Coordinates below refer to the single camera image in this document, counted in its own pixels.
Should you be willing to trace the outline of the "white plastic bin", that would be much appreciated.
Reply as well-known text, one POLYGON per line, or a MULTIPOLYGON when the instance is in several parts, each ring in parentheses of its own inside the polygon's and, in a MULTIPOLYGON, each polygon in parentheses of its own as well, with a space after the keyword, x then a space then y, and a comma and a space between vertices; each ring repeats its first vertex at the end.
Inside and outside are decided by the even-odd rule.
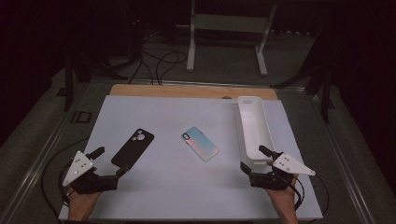
POLYGON ((272 158, 260 146, 274 150, 263 101, 257 96, 239 96, 235 112, 241 161, 253 170, 264 169, 272 158))

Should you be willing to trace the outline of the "black phone case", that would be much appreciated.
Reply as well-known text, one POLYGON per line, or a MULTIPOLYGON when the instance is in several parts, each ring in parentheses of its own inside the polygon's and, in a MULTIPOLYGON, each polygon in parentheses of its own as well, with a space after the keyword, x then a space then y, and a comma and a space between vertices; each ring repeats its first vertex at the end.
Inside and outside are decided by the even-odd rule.
POLYGON ((129 171, 145 152, 153 139, 154 135, 152 133, 143 129, 137 129, 111 159, 111 162, 129 171))

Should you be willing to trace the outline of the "iridescent phone case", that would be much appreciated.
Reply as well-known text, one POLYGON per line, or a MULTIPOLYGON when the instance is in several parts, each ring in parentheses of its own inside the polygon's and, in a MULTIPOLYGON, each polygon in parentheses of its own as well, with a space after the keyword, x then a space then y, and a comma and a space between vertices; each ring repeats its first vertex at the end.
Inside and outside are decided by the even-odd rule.
POLYGON ((188 129, 181 138, 203 161, 209 161, 219 153, 219 148, 197 127, 188 129))

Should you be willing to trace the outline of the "black metal stand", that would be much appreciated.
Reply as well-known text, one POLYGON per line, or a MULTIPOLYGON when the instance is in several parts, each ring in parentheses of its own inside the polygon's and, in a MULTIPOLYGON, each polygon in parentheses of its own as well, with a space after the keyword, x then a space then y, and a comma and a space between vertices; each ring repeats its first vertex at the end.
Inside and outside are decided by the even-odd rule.
POLYGON ((74 76, 80 82, 89 82, 92 78, 88 59, 82 53, 67 53, 64 58, 64 111, 68 111, 74 101, 74 76))
POLYGON ((284 89, 289 85, 304 79, 311 77, 307 85, 304 87, 304 91, 308 95, 316 95, 319 90, 322 90, 321 101, 320 101, 320 115, 323 120, 329 124, 329 107, 330 107, 330 93, 332 85, 332 70, 333 67, 329 63, 324 65, 314 65, 311 68, 299 72, 296 76, 286 79, 275 85, 271 85, 272 89, 284 89))

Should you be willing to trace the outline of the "white metal stand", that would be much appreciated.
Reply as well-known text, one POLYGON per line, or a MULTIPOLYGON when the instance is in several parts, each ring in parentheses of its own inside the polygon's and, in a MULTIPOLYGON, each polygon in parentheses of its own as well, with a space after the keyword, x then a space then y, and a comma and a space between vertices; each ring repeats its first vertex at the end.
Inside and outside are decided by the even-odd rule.
POLYGON ((261 34, 262 41, 255 47, 255 54, 260 74, 263 77, 268 75, 263 50, 276 14, 277 5, 272 4, 269 14, 263 18, 202 14, 197 13, 195 7, 196 0, 191 0, 190 45, 187 59, 187 70, 189 72, 194 70, 196 51, 195 32, 197 30, 211 30, 261 34))

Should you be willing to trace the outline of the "person's left hand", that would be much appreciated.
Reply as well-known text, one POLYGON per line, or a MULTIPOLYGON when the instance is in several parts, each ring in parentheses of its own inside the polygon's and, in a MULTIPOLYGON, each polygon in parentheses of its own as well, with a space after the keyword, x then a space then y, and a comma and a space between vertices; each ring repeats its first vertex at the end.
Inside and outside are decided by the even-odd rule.
POLYGON ((101 195, 100 192, 92 194, 79 194, 74 189, 69 188, 69 211, 70 215, 80 215, 89 217, 101 195))

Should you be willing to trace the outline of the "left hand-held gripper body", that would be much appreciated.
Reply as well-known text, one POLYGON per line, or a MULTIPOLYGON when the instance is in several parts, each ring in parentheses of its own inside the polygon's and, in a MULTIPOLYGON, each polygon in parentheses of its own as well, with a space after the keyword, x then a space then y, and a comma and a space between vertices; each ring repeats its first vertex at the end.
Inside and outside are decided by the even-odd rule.
POLYGON ((100 150, 93 155, 86 155, 78 151, 70 161, 62 186, 71 187, 78 194, 115 190, 119 181, 116 175, 99 176, 95 173, 96 168, 92 161, 102 153, 103 150, 100 150))

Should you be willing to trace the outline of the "person's right hand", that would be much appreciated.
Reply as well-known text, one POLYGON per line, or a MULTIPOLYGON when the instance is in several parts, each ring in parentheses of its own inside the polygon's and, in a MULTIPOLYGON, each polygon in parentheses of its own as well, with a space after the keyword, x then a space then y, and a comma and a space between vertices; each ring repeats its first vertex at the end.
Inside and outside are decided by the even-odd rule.
POLYGON ((296 179, 293 178, 290 187, 284 190, 273 190, 267 189, 266 192, 270 197, 273 207, 281 215, 294 214, 295 213, 295 187, 296 179))

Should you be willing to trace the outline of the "white table mat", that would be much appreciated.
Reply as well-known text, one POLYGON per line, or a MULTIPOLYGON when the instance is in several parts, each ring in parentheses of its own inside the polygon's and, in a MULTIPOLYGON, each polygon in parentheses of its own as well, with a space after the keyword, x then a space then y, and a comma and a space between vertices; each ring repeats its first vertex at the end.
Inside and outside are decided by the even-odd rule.
POLYGON ((235 122, 237 103, 226 99, 108 95, 86 146, 105 153, 94 161, 100 175, 117 168, 112 157, 136 129, 153 141, 116 190, 101 195, 93 220, 222 221, 273 219, 277 213, 263 189, 240 169, 235 122), (197 127, 219 153, 203 161, 181 138, 197 127))

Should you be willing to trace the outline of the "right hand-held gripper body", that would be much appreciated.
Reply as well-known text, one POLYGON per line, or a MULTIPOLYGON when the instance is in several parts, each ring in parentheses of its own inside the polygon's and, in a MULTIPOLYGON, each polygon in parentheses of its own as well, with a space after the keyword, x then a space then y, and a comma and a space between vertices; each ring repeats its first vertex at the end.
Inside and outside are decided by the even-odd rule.
POLYGON ((267 174, 249 172, 250 186, 263 189, 285 190, 295 175, 315 175, 316 172, 287 153, 266 152, 272 161, 272 171, 267 174))

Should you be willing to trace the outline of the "black floor plate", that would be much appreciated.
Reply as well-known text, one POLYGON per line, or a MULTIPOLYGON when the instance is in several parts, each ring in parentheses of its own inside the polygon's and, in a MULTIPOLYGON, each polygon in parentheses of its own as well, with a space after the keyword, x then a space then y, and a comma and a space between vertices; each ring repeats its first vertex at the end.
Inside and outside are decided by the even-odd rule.
POLYGON ((91 112, 75 111, 70 122, 71 123, 89 123, 92 118, 91 112))

